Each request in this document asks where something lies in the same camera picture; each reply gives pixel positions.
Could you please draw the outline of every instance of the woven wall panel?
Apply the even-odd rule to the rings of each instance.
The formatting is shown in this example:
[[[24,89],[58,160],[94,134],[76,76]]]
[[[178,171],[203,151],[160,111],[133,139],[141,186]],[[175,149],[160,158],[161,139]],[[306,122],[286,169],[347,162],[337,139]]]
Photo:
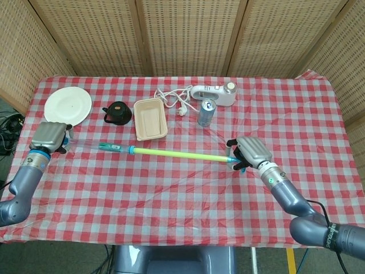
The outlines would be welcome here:
[[[365,0],[358,0],[306,68],[329,78],[344,121],[365,110]]]
[[[288,77],[341,0],[254,0],[229,76]]]
[[[239,0],[144,0],[155,75],[221,75]]]
[[[31,3],[78,74],[143,75],[127,0],[31,0]]]
[[[356,167],[365,189],[365,123],[347,133]]]
[[[46,76],[75,75],[22,1],[0,1],[1,97],[22,113]]]

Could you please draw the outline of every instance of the black cup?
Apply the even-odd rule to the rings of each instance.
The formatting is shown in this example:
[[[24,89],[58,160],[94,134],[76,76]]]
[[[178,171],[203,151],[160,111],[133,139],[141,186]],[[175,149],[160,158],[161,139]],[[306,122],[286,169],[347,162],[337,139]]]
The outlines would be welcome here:
[[[108,108],[103,107],[103,111],[106,112],[104,116],[106,123],[122,126],[132,119],[131,109],[121,101],[112,103]]]

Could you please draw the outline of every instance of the paper plate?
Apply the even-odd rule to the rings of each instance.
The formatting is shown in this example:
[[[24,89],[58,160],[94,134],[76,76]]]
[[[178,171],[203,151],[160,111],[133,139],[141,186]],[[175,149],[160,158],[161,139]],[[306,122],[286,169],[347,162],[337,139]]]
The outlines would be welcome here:
[[[44,117],[48,122],[73,126],[85,120],[91,110],[91,97],[80,87],[64,87],[48,97],[44,105]]]

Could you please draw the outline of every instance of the red checkered tablecloth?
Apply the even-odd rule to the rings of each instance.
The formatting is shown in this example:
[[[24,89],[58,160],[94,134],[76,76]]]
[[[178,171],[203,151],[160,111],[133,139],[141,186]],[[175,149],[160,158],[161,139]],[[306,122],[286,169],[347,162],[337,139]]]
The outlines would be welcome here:
[[[170,91],[227,81],[237,83],[237,101],[231,107],[218,106],[208,128],[197,124],[191,110],[180,117],[177,108],[166,108],[168,135],[138,142],[133,120],[125,126],[103,121],[102,107],[117,100],[132,108],[157,88]],[[312,71],[297,79],[43,79],[35,90],[9,180],[27,155],[38,124],[45,121],[47,98],[68,86],[85,89],[93,101],[89,116],[74,128],[76,138],[224,155],[228,139],[257,136],[303,196],[325,205],[331,221],[365,225],[362,185],[335,92],[327,79]],[[191,104],[198,106],[195,100]],[[11,197],[6,190],[2,200]],[[30,216],[0,228],[0,241],[297,247],[289,232],[292,218],[252,168],[242,174],[223,163],[73,147],[65,155],[52,155]]]

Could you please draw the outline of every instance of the gray robot arm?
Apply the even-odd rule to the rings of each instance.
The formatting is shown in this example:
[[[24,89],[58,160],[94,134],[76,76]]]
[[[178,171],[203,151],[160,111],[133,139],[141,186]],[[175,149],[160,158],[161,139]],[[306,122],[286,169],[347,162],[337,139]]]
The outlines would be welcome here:
[[[326,218],[313,209],[285,172],[270,162],[272,155],[258,138],[239,137],[228,141],[227,146],[237,146],[234,154],[241,160],[233,169],[248,166],[258,169],[261,180],[283,210],[297,216],[290,223],[290,233],[295,241],[365,260],[365,228],[348,224],[328,225]]]
[[[17,224],[27,219],[34,191],[46,169],[51,153],[65,153],[62,147],[66,130],[71,125],[42,122],[32,138],[30,152],[13,178],[9,191],[10,200],[0,202],[0,227]]]

